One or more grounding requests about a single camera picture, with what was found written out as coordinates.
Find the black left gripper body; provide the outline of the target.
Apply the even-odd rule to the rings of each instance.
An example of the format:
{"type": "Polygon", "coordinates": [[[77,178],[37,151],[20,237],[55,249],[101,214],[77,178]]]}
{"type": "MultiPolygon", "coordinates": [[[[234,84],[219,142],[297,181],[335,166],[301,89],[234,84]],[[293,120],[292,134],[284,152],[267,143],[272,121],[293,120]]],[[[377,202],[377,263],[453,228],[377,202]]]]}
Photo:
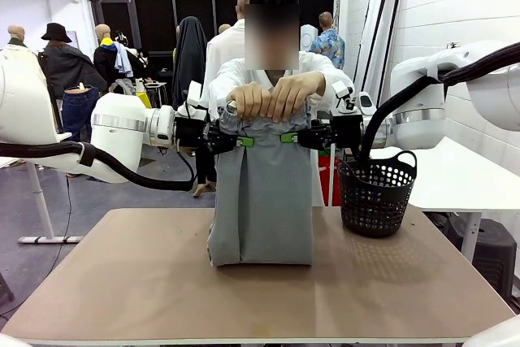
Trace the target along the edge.
{"type": "Polygon", "coordinates": [[[206,146],[204,131],[207,122],[204,119],[194,119],[178,116],[174,119],[174,139],[177,151],[195,150],[206,146]]]}

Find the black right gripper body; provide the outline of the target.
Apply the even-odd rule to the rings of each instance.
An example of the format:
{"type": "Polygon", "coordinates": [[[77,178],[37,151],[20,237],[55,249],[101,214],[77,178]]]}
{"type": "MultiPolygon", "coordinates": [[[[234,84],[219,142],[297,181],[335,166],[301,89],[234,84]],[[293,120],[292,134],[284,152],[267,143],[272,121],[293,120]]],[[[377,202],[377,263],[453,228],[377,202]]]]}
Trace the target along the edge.
{"type": "Polygon", "coordinates": [[[336,148],[356,149],[362,142],[361,114],[334,115],[331,118],[331,142],[336,148]]]}

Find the person's right hand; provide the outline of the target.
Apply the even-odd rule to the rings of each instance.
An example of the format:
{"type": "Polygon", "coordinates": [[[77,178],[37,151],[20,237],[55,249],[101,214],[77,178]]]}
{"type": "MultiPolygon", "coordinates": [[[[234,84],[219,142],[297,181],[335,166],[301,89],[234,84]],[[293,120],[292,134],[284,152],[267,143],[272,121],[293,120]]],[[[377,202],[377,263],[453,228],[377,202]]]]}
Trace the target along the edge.
{"type": "Polygon", "coordinates": [[[242,119],[267,117],[271,103],[270,91],[255,82],[235,87],[227,96],[228,102],[236,104],[236,112],[242,119]]]}

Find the person's left hand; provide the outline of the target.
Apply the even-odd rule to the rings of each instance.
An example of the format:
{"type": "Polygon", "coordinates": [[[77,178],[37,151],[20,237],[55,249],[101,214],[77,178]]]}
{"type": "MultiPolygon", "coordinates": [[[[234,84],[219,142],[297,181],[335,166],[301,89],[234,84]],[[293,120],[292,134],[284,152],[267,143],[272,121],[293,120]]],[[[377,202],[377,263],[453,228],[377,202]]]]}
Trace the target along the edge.
{"type": "Polygon", "coordinates": [[[271,92],[267,116],[274,122],[287,121],[303,107],[309,96],[318,94],[322,97],[325,89],[326,81],[321,72],[281,77],[271,92]]]}

